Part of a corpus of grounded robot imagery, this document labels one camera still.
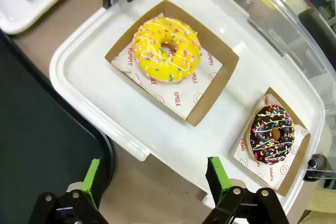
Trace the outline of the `right gripper green-padded right finger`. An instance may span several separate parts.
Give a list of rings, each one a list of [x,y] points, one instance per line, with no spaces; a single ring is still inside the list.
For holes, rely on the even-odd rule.
[[[236,218],[248,223],[288,223],[281,203],[272,188],[265,187],[250,192],[247,188],[233,186],[219,157],[207,159],[205,174],[215,208],[203,223],[233,223]]]

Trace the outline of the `right gripper green-padded left finger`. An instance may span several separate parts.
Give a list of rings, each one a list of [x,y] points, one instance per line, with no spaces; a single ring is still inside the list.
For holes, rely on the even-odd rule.
[[[42,193],[36,200],[29,223],[107,223],[99,211],[103,194],[104,168],[93,159],[80,189],[58,197]]]

